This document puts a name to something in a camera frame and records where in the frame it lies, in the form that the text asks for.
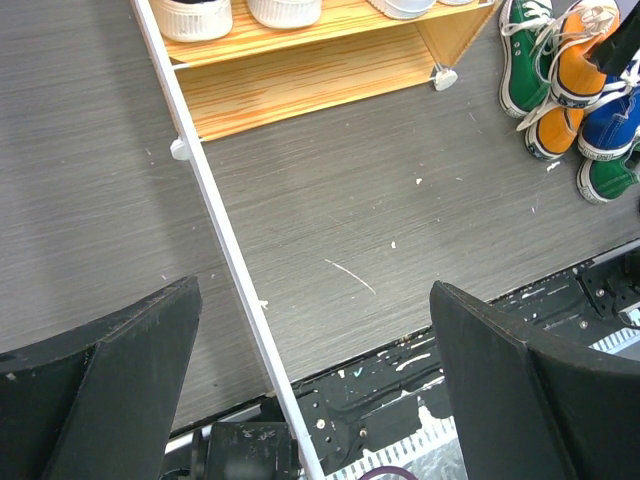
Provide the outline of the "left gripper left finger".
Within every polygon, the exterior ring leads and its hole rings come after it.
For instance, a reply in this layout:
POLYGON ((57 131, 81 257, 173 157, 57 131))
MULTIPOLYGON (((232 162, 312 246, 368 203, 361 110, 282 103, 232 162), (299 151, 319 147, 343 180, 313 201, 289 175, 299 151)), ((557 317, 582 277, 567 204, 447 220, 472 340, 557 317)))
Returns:
POLYGON ((201 310, 184 277, 2 353, 2 478, 158 478, 201 310))

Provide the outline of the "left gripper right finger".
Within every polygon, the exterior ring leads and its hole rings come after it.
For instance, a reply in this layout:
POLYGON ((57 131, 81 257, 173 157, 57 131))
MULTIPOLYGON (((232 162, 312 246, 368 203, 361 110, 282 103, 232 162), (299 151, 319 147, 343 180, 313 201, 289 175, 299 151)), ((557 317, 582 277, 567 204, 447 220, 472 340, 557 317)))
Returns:
POLYGON ((441 281, 430 312, 471 479, 636 479, 639 364, 441 281))

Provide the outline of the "white cabinet door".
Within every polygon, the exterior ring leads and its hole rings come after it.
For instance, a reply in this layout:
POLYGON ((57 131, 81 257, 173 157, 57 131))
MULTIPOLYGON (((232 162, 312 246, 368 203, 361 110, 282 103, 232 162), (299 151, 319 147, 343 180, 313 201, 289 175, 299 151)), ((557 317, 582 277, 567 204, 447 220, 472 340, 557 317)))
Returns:
POLYGON ((150 58, 171 112, 178 137, 197 179, 209 217, 224 253, 236 290, 243 305, 255 343, 260 352, 281 410, 298 441, 299 458, 309 479, 323 479, 324 471, 312 442, 286 369, 278 352, 254 283, 242 255, 235 232, 214 179, 206 154, 193 123, 188 105, 172 65, 164 39, 147 1, 132 3, 150 58))

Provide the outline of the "orange sneaker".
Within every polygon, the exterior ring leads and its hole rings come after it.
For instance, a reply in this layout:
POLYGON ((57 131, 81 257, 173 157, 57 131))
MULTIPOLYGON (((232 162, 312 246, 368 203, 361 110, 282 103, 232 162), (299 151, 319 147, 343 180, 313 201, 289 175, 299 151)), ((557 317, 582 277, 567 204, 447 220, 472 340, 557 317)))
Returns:
POLYGON ((606 75, 590 61, 593 51, 619 26, 615 1, 577 1, 556 21, 558 48, 550 67, 550 92, 561 106, 580 109, 594 104, 606 75))
POLYGON ((583 109, 554 106, 526 128, 526 149, 541 161, 559 159, 576 140, 584 115, 583 109))

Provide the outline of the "black white sneaker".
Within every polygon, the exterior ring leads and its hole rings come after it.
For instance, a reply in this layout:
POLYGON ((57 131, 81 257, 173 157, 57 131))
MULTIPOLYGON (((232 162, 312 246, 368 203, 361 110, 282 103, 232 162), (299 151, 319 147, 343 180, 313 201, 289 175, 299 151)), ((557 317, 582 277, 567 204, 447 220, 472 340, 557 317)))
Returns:
POLYGON ((263 26, 298 29, 315 24, 321 17, 321 0, 248 0, 249 11, 263 26))
POLYGON ((233 26, 230 0, 152 0, 150 6, 160 32, 177 42, 215 40, 227 35, 233 26))

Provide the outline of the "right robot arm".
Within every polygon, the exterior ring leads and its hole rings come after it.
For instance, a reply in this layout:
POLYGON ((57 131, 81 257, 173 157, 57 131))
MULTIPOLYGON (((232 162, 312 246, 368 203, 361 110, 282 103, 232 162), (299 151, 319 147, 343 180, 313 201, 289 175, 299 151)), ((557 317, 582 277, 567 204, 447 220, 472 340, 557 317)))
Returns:
POLYGON ((639 2, 617 1, 622 22, 615 32, 596 46, 589 61, 606 75, 621 74, 639 50, 639 2))

